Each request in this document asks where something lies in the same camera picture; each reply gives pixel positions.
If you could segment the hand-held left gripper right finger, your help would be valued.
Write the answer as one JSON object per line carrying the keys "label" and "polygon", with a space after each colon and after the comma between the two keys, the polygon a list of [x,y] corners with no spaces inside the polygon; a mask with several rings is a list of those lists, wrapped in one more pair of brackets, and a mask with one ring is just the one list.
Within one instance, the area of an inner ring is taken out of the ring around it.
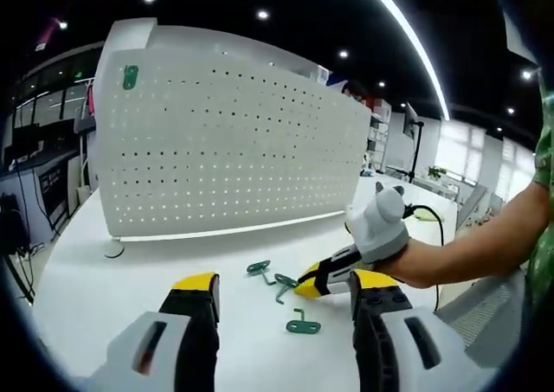
{"label": "hand-held left gripper right finger", "polygon": [[472,391],[483,369],[461,336],[426,307],[414,308],[395,280],[351,272],[353,348],[361,391]]}

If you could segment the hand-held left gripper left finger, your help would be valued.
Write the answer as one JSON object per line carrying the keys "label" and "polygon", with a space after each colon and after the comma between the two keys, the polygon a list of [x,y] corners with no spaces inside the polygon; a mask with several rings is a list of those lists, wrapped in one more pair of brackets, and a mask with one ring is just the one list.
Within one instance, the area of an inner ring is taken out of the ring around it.
{"label": "hand-held left gripper left finger", "polygon": [[218,273],[176,282],[108,345],[90,391],[213,391],[219,350]]}

